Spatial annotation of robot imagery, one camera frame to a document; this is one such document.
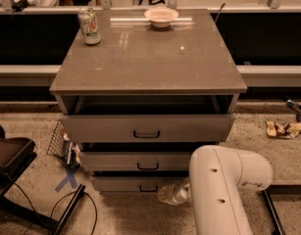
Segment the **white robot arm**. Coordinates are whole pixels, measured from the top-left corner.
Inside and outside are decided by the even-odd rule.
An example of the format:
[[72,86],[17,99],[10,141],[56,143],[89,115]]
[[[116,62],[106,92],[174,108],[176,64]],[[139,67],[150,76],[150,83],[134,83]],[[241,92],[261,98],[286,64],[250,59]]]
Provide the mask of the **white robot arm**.
[[190,201],[197,235],[253,235],[239,192],[263,191],[272,180],[271,164],[258,153],[203,146],[191,155],[189,176],[163,186],[158,199],[170,205]]

